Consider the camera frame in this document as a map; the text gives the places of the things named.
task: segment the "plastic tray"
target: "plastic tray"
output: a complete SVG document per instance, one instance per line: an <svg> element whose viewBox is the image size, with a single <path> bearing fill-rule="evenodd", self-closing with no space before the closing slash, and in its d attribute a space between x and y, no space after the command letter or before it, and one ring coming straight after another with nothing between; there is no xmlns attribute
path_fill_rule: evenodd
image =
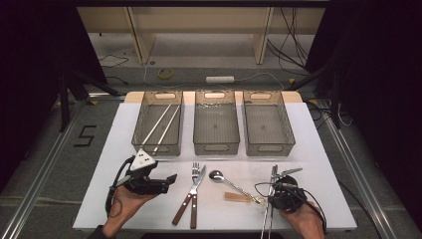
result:
<svg viewBox="0 0 422 239"><path fill-rule="evenodd" d="M183 92L145 92L133 133L136 150L151 155L180 155Z"/></svg>
<svg viewBox="0 0 422 239"><path fill-rule="evenodd" d="M244 92L246 154L288 156L295 145L281 92Z"/></svg>
<svg viewBox="0 0 422 239"><path fill-rule="evenodd" d="M233 91L196 91L193 142L196 155L237 154L239 125Z"/></svg>

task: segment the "white table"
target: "white table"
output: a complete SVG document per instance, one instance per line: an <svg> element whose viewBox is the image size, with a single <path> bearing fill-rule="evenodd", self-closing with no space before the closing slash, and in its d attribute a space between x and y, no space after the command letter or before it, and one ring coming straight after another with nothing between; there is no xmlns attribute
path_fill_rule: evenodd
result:
<svg viewBox="0 0 422 239"><path fill-rule="evenodd" d="M131 138L139 108L140 104L119 106L75 221L75 229L91 231L106 222L105 201L108 188L123 162L136 153L131 145ZM164 179L177 173L176 182L170 185L167 194L161 194L142 206L123 229L135 229L143 233L261 231L265 206L256 203L225 201L224 192L236 191L226 184L212 181L208 176L198 188L197 229L189 228L190 204L179 224L177 226L171 224L171 220L192 184L192 161L200 161L201 166L207 165L207 175L211 170L221 170L227 179L254 195L258 195L254 185L259 182L268 182L274 165L278 166L279 172L302 167L302 171L292 176L297 180L299 187L312 193L319 202L326 216L327 230L355 229L355 221L337 184L306 104L288 103L286 108L296 139L296 145L289 156L250 157L246 155L240 105L237 108L241 137L238 154L196 156L193 147L194 106L186 104L180 156L156 157L155 159L159 161L158 166L150 174L151 178ZM268 187L263 188L263 193L267 193ZM278 213L275 213L273 230L291 230L291 226Z"/></svg>

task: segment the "spoon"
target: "spoon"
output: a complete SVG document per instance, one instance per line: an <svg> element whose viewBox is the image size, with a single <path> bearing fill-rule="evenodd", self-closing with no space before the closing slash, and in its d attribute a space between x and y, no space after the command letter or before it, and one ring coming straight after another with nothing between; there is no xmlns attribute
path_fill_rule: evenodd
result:
<svg viewBox="0 0 422 239"><path fill-rule="evenodd" d="M245 190L243 190L242 188L240 188L238 185L234 184L233 182L227 180L224 176L223 173L219 170L213 170L210 172L209 177L215 181L218 182L225 182L227 184L229 184L230 186L236 188L238 191L242 192L243 194L249 196L252 198L252 200L254 200L254 202L260 204L261 200L259 200L258 198L252 196L251 194L249 194L248 192L246 192Z"/></svg>

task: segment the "electrical outlet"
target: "electrical outlet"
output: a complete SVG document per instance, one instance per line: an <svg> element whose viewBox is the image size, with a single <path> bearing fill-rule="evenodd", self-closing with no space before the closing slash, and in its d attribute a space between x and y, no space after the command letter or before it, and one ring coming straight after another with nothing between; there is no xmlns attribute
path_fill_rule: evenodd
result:
<svg viewBox="0 0 422 239"><path fill-rule="evenodd" d="M234 83L234 77L207 77L205 81L208 84L222 84L222 83Z"/></svg>

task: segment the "cabinet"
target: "cabinet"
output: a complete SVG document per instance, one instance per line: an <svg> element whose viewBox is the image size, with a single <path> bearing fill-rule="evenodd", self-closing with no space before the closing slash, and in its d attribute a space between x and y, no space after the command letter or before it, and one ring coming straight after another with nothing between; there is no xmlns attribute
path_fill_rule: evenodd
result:
<svg viewBox="0 0 422 239"><path fill-rule="evenodd" d="M80 7L90 33L130 33L141 63L148 60L160 33L249 34L255 61L262 64L269 34L288 34L292 8L246 7ZM317 32L323 8L301 8L296 15L297 34Z"/></svg>

